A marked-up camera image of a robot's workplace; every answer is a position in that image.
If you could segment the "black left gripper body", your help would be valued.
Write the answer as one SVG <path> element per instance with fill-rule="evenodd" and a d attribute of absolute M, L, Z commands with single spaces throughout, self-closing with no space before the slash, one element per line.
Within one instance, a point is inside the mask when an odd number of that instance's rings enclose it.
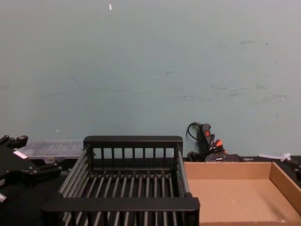
<path fill-rule="evenodd" d="M 0 146 L 0 186 L 16 182 L 31 184 L 37 177 L 38 168 L 20 151 Z"/>

